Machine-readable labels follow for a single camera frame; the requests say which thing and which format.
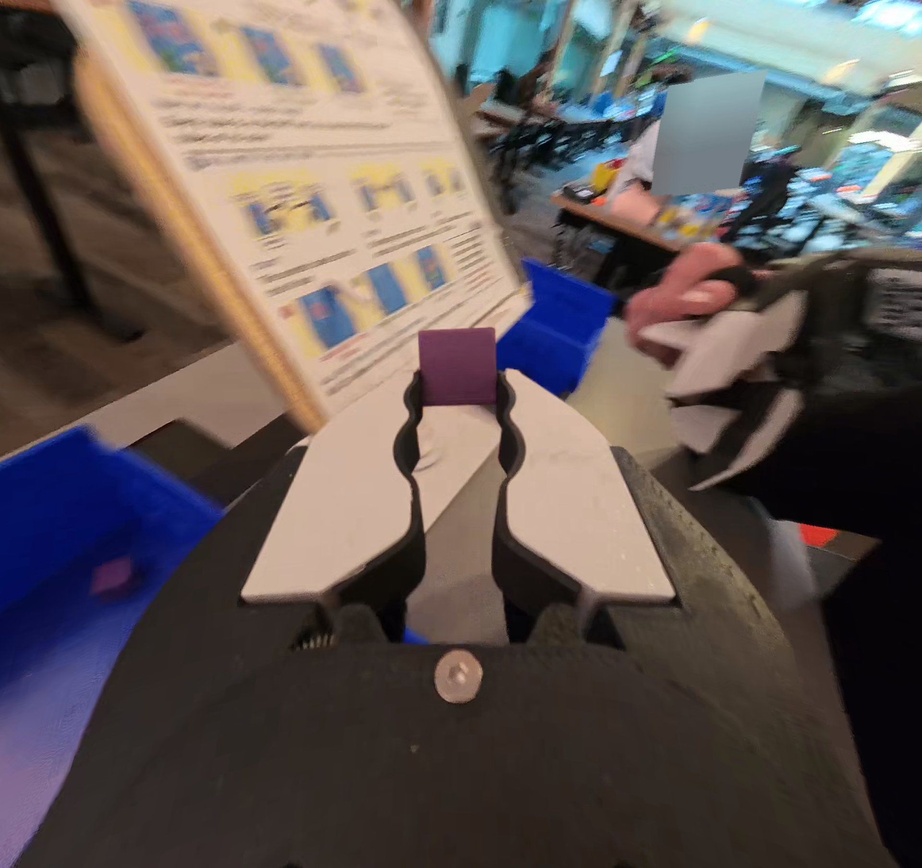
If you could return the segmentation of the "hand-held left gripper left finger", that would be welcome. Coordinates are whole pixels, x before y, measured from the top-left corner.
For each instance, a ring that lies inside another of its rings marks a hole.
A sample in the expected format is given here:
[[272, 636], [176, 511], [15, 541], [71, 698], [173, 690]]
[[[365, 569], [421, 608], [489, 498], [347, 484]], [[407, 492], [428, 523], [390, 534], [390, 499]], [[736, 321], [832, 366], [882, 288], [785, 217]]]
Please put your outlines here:
[[423, 579], [414, 470], [421, 376], [399, 371], [294, 450], [301, 459], [241, 590], [254, 603], [402, 602]]

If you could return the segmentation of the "black table frame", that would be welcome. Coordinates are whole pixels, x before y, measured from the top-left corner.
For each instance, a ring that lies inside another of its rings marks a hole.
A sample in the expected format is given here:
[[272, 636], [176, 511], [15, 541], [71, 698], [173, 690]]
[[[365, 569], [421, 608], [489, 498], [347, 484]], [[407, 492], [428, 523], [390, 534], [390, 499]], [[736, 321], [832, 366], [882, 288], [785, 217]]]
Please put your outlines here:
[[[2, 5], [2, 87], [12, 90], [6, 77], [18, 74], [37, 60], [46, 60], [53, 54], [49, 38], [38, 39], [23, 29], [12, 27], [15, 14], [41, 15], [52, 21], [60, 16], [49, 0], [1, 0]], [[36, 170], [29, 146], [24, 137], [27, 127], [37, 122], [54, 119], [53, 107], [42, 107], [29, 112], [22, 103], [9, 103], [6, 94], [1, 97], [1, 139], [13, 178], [26, 203], [32, 223], [38, 230], [44, 247], [56, 270], [52, 279], [41, 280], [37, 294], [61, 309], [79, 314], [83, 319], [126, 344], [144, 334], [144, 330], [124, 317], [103, 309], [86, 279], [83, 266], [71, 249], [71, 244], [51, 195]]]

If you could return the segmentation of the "small blue plastic bin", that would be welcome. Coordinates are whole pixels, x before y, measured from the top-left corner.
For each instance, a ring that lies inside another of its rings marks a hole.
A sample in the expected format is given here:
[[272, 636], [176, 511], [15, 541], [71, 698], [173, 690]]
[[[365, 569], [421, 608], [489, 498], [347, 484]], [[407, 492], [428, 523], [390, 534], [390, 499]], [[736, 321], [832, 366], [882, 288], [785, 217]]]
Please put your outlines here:
[[514, 369], [560, 398], [575, 392], [617, 298], [537, 260], [522, 261], [532, 305], [497, 343], [497, 369]]

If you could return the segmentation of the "printed instruction poster board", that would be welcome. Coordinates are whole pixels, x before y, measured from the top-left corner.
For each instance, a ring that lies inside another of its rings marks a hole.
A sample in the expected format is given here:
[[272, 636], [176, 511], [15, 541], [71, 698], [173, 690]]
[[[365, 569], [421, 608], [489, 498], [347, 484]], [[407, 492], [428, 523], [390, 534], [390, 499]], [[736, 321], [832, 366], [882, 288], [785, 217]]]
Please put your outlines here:
[[501, 332], [521, 279], [427, 43], [398, 0], [50, 0], [78, 96], [306, 432]]

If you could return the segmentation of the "purple wooden cube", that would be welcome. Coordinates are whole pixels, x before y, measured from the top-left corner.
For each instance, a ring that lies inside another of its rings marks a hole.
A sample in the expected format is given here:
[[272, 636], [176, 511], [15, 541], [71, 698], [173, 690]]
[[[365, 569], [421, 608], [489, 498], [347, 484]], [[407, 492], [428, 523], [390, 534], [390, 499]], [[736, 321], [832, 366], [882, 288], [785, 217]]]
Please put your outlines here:
[[128, 556], [95, 566], [89, 577], [88, 595], [99, 601], [116, 601], [135, 590], [141, 572]]
[[494, 405], [498, 386], [495, 335], [490, 327], [420, 332], [422, 405]]

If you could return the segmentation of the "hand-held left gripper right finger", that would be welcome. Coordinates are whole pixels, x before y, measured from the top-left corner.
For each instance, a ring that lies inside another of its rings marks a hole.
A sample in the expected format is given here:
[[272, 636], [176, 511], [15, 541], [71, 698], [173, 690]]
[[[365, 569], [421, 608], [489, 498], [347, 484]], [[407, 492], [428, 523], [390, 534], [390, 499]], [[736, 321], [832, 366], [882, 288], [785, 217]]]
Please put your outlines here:
[[667, 605], [676, 588], [605, 436], [520, 371], [498, 374], [504, 479], [492, 575], [528, 616], [562, 603]]

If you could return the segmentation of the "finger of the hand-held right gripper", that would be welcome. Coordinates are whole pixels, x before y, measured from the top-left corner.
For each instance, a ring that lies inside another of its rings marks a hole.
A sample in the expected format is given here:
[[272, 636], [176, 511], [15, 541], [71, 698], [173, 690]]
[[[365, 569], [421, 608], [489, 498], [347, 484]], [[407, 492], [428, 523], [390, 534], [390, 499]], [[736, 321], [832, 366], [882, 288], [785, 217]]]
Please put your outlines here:
[[666, 388], [670, 399], [699, 399], [725, 390], [789, 350], [808, 308], [803, 290], [788, 292], [764, 308], [726, 309], [707, 319], [655, 324], [642, 340], [679, 353]]
[[763, 461], [804, 409], [790, 386], [730, 386], [700, 394], [668, 392], [679, 443], [692, 454], [688, 487], [706, 491]]

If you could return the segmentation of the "person's right hand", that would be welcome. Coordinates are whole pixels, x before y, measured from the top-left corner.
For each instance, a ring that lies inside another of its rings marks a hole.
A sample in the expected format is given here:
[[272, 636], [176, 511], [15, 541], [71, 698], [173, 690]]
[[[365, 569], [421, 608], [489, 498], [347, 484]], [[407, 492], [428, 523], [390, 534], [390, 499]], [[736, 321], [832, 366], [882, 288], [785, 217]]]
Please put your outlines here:
[[729, 245], [700, 242], [688, 245], [663, 273], [658, 284], [636, 293], [622, 313], [625, 334], [637, 352], [671, 368], [679, 352], [642, 337], [661, 323], [706, 318], [727, 308], [740, 296], [758, 289], [760, 277]]

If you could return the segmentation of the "large blue plastic bin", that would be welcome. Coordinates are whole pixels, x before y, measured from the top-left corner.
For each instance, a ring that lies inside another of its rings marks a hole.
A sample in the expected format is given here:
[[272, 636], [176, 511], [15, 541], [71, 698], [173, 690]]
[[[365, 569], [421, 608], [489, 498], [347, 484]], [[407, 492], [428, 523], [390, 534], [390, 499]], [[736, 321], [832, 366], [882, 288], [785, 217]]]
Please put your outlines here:
[[[2, 866], [17, 862], [60, 791], [134, 626], [223, 514], [86, 426], [2, 460]], [[90, 597], [92, 569], [122, 556], [140, 569], [135, 590]]]

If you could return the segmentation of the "wooden table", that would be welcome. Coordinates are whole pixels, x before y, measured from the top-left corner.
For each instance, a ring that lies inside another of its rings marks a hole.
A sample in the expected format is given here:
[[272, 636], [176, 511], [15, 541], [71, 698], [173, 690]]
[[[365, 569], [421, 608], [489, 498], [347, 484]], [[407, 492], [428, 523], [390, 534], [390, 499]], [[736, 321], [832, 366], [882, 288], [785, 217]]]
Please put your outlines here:
[[642, 240], [673, 254], [679, 253], [693, 243], [692, 240], [670, 238], [656, 227], [646, 226], [633, 219], [615, 215], [604, 206], [584, 205], [562, 192], [550, 194], [549, 201], [557, 210], [556, 224], [566, 229], [590, 229], [600, 235]]

